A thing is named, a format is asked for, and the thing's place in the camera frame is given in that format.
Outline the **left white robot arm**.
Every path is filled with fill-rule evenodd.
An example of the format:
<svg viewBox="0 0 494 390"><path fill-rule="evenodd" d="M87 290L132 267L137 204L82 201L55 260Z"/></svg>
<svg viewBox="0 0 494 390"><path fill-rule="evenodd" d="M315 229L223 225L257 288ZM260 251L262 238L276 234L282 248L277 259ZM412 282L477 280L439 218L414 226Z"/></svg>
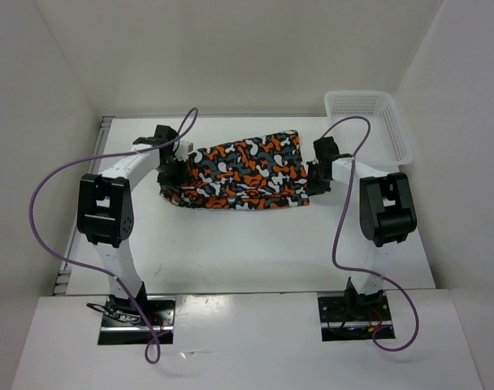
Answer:
<svg viewBox="0 0 494 390"><path fill-rule="evenodd" d="M134 228L132 191L153 171L168 184L180 182L193 143L179 141L178 136L173 128L158 125L153 136L137 138L114 165L80 180L76 226L108 273L108 301L98 309L115 321L137 325L148 318L145 284L129 244Z"/></svg>

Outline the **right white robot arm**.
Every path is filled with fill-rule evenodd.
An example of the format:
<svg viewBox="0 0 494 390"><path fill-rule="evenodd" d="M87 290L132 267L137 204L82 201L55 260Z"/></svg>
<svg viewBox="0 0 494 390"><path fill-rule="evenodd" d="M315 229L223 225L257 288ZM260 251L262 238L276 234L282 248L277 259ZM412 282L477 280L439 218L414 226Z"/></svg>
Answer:
<svg viewBox="0 0 494 390"><path fill-rule="evenodd" d="M351 319L362 319L382 301L384 279L398 245L417 227L417 216L404 173L387 173L358 162L354 154L342 154L331 136L314 142L316 161L308 164L309 195L331 190L331 182L348 186L334 235L332 262L349 273L343 307ZM344 266L337 258L340 236L351 198L357 194L358 220L369 249L363 266Z"/></svg>

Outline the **orange camouflage shorts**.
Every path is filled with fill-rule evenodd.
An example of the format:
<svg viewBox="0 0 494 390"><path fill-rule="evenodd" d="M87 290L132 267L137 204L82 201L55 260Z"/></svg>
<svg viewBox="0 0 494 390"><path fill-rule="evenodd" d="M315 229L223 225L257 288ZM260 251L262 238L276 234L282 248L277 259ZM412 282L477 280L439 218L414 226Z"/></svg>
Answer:
<svg viewBox="0 0 494 390"><path fill-rule="evenodd" d="M297 131L196 149L173 173L159 173L160 194L189 209L272 210L310 203Z"/></svg>

